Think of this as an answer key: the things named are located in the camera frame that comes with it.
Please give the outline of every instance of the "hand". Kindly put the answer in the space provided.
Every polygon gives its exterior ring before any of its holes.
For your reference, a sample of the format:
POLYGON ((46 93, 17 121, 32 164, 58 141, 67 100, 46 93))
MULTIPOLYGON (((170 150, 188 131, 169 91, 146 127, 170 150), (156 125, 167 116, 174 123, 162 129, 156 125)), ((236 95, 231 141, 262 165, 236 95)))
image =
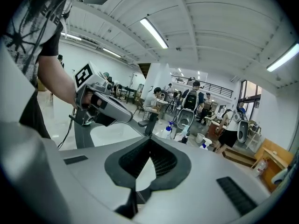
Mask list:
MULTIPOLYGON (((93 96, 93 92, 88 91, 83 97, 82 104, 90 105, 92 96, 93 96)), ((102 100, 98 99, 97 105, 100 106, 101 104, 102 104, 102 100)))

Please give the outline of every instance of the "white ceiling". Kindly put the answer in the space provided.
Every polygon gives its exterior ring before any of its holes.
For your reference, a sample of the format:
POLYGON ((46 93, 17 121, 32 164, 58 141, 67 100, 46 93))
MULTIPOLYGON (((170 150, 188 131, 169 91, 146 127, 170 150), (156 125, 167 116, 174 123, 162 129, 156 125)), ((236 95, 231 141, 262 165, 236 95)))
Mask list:
POLYGON ((108 0, 102 6, 76 1, 69 28, 128 63, 226 73, 272 93, 298 86, 299 56, 272 73, 266 70, 298 41, 275 0, 108 0), (168 49, 139 22, 144 17, 166 39, 168 49))

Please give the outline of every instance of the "railing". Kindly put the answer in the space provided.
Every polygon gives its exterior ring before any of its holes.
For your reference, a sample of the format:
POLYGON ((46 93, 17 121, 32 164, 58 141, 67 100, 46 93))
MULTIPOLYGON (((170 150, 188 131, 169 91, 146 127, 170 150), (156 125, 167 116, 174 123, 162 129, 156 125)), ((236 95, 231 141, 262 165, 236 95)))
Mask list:
MULTIPOLYGON (((186 84, 189 86, 192 86, 193 82, 196 81, 194 79, 178 77, 178 76, 171 76, 171 80, 173 83, 186 84)), ((232 90, 226 89, 224 87, 215 84, 204 82, 204 81, 200 81, 200 86, 202 87, 202 89, 205 89, 206 91, 212 91, 214 93, 221 94, 223 96, 230 97, 230 98, 232 97, 233 94, 232 90)))

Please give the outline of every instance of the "black skirt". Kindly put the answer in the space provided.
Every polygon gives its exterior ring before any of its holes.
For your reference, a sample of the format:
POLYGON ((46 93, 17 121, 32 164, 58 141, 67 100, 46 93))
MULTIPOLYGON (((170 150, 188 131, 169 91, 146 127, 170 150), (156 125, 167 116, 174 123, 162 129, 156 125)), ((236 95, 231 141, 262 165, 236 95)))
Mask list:
POLYGON ((224 130, 218 141, 223 145, 226 144, 229 147, 233 147, 237 141, 237 131, 224 130))

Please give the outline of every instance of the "ceiling light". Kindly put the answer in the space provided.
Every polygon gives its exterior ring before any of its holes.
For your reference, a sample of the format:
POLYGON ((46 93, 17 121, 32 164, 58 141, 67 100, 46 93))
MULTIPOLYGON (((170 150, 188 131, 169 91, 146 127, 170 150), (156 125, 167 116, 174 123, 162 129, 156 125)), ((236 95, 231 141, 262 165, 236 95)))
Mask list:
POLYGON ((103 48, 103 50, 104 50, 104 51, 106 51, 106 52, 109 52, 109 53, 111 53, 112 55, 115 55, 115 56, 117 56, 117 57, 121 58, 121 56, 120 56, 120 55, 118 55, 118 54, 116 54, 116 53, 114 53, 114 52, 112 52, 112 51, 110 51, 110 50, 108 50, 108 49, 106 49, 106 48, 103 48))
POLYGON ((154 38, 159 42, 163 49, 168 48, 168 45, 166 44, 162 36, 158 33, 158 31, 154 28, 154 26, 147 18, 143 18, 142 20, 140 20, 140 23, 154 36, 154 38))
POLYGON ((299 44, 295 44, 287 53, 285 53, 281 58, 279 58, 275 63, 267 67, 267 71, 274 71, 278 67, 282 66, 284 63, 292 59, 299 53, 299 44))
POLYGON ((82 39, 80 37, 77 37, 77 36, 74 36, 74 35, 70 35, 70 34, 66 34, 67 37, 70 37, 70 38, 74 38, 74 39, 77 39, 79 41, 81 41, 82 39))

